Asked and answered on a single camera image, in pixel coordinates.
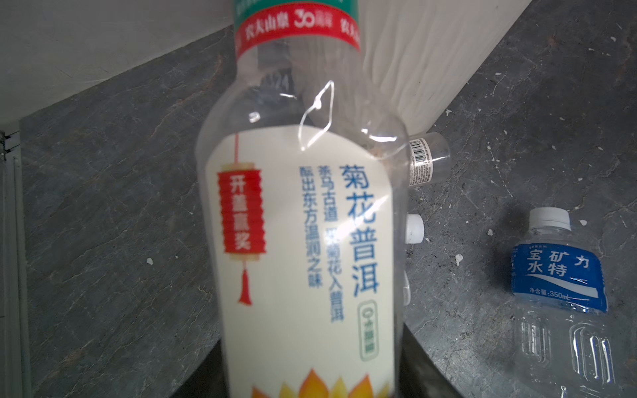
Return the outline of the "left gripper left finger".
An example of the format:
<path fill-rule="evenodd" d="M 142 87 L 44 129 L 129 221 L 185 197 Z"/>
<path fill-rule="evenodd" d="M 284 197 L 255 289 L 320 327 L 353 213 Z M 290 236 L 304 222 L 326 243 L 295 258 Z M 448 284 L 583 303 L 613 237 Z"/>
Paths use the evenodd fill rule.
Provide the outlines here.
<path fill-rule="evenodd" d="M 200 366 L 171 398 L 228 397 L 223 363 L 222 341 L 219 340 Z"/>

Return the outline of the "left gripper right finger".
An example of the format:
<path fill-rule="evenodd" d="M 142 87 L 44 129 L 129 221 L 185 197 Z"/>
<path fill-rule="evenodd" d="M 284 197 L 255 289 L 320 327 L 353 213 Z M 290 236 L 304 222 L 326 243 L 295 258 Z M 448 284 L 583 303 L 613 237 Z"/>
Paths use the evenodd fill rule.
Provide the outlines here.
<path fill-rule="evenodd" d="M 403 325 L 399 371 L 400 397 L 462 398 L 406 324 Z"/>

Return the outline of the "blue label water bottle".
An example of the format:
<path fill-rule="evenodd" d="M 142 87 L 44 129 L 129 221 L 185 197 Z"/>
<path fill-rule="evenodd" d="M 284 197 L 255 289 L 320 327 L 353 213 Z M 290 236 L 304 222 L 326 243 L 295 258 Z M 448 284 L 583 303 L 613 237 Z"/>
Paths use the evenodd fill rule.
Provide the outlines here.
<path fill-rule="evenodd" d="M 513 248 L 514 371 L 546 397 L 617 397 L 616 335 L 602 263 L 572 235 L 568 211 L 538 207 Z"/>

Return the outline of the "small blue label bottle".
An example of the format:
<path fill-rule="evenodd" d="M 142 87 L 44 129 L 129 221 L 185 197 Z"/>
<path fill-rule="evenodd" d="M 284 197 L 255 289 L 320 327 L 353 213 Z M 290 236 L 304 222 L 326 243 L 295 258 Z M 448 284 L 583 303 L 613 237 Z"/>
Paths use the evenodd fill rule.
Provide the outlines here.
<path fill-rule="evenodd" d="M 406 243 L 418 245 L 425 239 L 424 222 L 418 214 L 408 214 L 406 218 Z"/>

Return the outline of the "peacock label tea bottle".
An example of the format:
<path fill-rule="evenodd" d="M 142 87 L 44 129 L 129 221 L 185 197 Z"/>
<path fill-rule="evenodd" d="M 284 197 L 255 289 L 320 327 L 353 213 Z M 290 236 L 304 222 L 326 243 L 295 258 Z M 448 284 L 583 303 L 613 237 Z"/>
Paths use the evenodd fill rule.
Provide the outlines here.
<path fill-rule="evenodd" d="M 355 1 L 236 1 L 197 138 L 231 397 L 396 397 L 408 137 Z"/>

